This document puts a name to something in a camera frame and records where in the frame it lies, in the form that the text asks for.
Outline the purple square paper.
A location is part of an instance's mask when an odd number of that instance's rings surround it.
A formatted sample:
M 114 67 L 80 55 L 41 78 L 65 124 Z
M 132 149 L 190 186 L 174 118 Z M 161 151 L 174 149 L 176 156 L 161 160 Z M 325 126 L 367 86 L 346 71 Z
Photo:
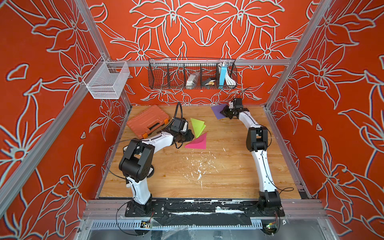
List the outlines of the purple square paper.
M 216 106 L 212 106 L 211 109 L 215 115 L 215 117 L 217 118 L 217 120 L 221 120 L 221 119 L 224 119 L 226 118 L 225 115 L 223 115 L 221 113 L 221 111 L 227 107 L 228 105 L 227 104 L 220 104 L 220 105 L 216 105 Z

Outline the clear acrylic wall bin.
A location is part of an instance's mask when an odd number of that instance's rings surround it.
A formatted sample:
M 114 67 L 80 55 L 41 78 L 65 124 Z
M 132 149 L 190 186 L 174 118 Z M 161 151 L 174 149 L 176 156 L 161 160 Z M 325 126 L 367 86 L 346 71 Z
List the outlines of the clear acrylic wall bin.
M 124 63 L 118 73 L 112 73 L 105 62 L 99 62 L 83 82 L 94 99 L 117 100 L 129 76 L 130 70 L 127 63 Z

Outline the lime green square paper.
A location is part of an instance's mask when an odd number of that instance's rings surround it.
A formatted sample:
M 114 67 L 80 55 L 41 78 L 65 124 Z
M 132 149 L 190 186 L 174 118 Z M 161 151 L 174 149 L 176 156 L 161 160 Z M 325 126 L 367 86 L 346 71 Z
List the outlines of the lime green square paper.
M 202 132 L 204 131 L 204 129 L 206 127 L 205 122 L 201 121 L 201 120 L 197 120 L 197 119 L 191 118 L 191 123 L 192 123 L 192 126 L 193 126 L 195 137 L 196 138 L 200 137 Z

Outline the clear plastic bag in basket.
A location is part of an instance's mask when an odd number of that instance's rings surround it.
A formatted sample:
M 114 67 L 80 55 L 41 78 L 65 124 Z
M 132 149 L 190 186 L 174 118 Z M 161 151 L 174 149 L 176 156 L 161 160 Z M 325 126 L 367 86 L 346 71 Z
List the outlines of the clear plastic bag in basket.
M 188 79 L 187 79 L 187 82 L 186 82 L 186 89 L 187 90 L 192 90 L 194 89 L 197 85 L 198 85 L 198 82 L 199 82 L 199 73 L 193 73 L 191 74 Z

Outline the orange plastic tool case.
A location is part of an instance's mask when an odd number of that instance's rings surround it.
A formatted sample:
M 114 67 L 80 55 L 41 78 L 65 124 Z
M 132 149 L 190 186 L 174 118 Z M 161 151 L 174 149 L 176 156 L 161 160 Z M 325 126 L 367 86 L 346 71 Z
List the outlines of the orange plastic tool case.
M 139 138 L 146 139 L 158 128 L 168 124 L 170 116 L 157 105 L 140 112 L 127 121 L 127 126 Z

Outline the magenta square paper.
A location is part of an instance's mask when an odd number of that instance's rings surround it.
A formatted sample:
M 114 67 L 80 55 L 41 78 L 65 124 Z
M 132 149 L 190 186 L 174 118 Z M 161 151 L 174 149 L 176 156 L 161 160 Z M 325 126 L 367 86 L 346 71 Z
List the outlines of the magenta square paper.
M 185 146 L 186 149 L 205 150 L 207 148 L 207 133 L 202 134 L 197 139 L 191 141 Z

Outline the small black box in basket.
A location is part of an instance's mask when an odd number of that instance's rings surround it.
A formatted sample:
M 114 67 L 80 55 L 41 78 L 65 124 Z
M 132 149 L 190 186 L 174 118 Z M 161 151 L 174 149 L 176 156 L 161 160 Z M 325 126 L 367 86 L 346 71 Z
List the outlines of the small black box in basket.
M 216 85 L 216 78 L 208 78 L 207 80 L 202 81 L 202 87 L 212 87 Z

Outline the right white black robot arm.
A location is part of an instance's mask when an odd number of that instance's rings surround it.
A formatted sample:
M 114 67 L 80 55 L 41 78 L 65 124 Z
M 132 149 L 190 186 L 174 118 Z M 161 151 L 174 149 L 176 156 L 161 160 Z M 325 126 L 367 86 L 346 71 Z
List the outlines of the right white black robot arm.
M 240 120 L 248 130 L 246 147 L 255 161 L 259 178 L 259 200 L 255 208 L 265 213 L 273 211 L 279 217 L 282 208 L 281 198 L 273 181 L 267 157 L 270 134 L 268 128 L 259 124 L 245 108 L 231 109 L 226 106 L 221 114 L 229 119 Z

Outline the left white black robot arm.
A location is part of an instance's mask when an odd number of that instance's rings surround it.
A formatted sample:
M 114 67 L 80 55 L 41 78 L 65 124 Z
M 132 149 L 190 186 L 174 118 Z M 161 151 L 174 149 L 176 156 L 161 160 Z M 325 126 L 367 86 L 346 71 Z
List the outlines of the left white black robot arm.
M 148 176 L 153 172 L 154 154 L 163 148 L 191 142 L 195 138 L 191 130 L 185 133 L 161 131 L 149 139 L 133 139 L 124 150 L 119 170 L 131 185 L 133 199 L 127 204 L 126 217 L 149 217 L 156 214 L 152 205 L 152 194 L 148 187 Z

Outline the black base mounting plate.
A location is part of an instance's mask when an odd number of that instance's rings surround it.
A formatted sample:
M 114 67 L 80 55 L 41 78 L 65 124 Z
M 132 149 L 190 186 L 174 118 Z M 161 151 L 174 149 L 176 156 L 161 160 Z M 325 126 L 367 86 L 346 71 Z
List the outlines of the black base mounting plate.
M 159 227 L 274 228 L 284 216 L 282 206 L 242 200 L 155 199 L 143 207 L 132 201 L 125 210 L 127 218 L 144 218 Z

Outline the light blue box in basket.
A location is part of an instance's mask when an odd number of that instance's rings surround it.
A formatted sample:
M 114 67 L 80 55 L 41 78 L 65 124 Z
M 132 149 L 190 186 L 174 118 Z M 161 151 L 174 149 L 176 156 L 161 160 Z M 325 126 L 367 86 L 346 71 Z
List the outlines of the light blue box in basket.
M 225 78 L 227 74 L 227 66 L 226 64 L 220 63 L 218 65 L 219 70 L 220 70 L 220 76 L 219 76 L 219 89 L 222 89 L 225 84 Z

